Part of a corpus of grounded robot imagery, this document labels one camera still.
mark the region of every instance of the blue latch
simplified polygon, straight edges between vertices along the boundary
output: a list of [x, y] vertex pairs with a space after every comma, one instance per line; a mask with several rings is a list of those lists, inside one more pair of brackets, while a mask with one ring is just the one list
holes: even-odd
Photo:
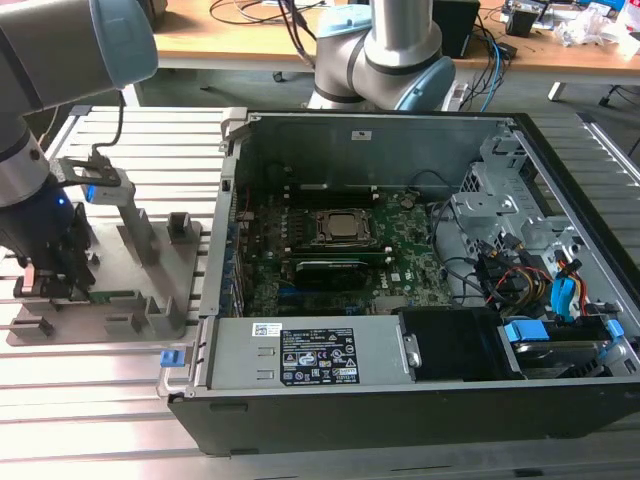
[[608, 320], [607, 321], [607, 330], [611, 334], [611, 338], [615, 340], [616, 338], [624, 337], [624, 329], [620, 322], [617, 320]]
[[182, 350], [163, 350], [160, 354], [160, 366], [168, 367], [184, 367], [185, 352]]
[[507, 338], [511, 343], [515, 342], [544, 342], [549, 340], [547, 329], [542, 320], [533, 318], [513, 320], [506, 327]]

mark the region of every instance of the wooden desk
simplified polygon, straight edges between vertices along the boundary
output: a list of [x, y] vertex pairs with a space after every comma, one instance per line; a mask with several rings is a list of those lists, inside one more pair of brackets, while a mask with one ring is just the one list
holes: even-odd
[[[280, 25], [236, 26], [214, 20], [209, 15], [212, 0], [169, 0], [163, 25], [156, 34], [156, 45], [162, 68], [195, 68], [202, 70], [271, 70], [309, 71], [295, 53], [289, 36]], [[626, 61], [617, 53], [617, 46], [581, 45], [563, 47], [552, 32], [533, 30], [529, 38], [504, 34], [504, 25], [486, 18], [490, 8], [501, 0], [483, 0], [480, 14], [485, 26], [499, 41], [518, 48], [507, 79], [555, 84], [549, 98], [557, 99], [564, 83], [640, 85], [640, 56]], [[312, 30], [316, 30], [323, 9], [304, 15]], [[233, 4], [225, 5], [216, 15], [228, 20], [243, 21]], [[258, 17], [278, 14], [277, 7], [252, 7], [249, 12]], [[301, 33], [305, 48], [315, 51], [314, 42]], [[467, 56], [455, 60], [458, 80], [468, 80], [487, 63], [487, 54], [478, 40], [472, 40]]]

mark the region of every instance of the motherboard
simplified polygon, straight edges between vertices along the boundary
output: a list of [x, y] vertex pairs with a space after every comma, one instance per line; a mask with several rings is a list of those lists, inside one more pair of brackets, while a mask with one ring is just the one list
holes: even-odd
[[417, 194], [287, 192], [255, 203], [234, 214], [239, 278], [229, 313], [384, 315], [451, 304]]

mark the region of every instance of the blue tab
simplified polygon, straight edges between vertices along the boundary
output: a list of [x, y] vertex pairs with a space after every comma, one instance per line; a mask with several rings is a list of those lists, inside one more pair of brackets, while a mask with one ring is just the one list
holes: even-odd
[[575, 321], [569, 310], [575, 291], [576, 282], [569, 277], [556, 278], [551, 287], [551, 310], [567, 323]]
[[549, 340], [547, 329], [542, 320], [519, 319], [513, 320], [506, 327], [507, 338], [511, 343], [515, 342], [544, 342]]
[[160, 354], [162, 368], [184, 367], [185, 352], [182, 350], [163, 350]]
[[624, 329], [617, 320], [609, 320], [607, 322], [607, 330], [609, 330], [611, 338], [614, 340], [619, 337], [624, 337]]

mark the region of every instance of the blue drive bracket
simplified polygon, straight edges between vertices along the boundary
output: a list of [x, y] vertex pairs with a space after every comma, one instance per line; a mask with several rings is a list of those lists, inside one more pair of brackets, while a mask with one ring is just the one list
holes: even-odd
[[622, 325], [620, 325], [620, 322], [618, 322], [617, 320], [608, 320], [606, 327], [609, 331], [609, 334], [611, 335], [611, 340], [613, 340], [614, 342], [618, 338], [624, 337], [624, 329], [622, 328]]
[[518, 319], [513, 320], [504, 327], [507, 338], [511, 343], [517, 342], [544, 342], [549, 340], [547, 329], [542, 320]]

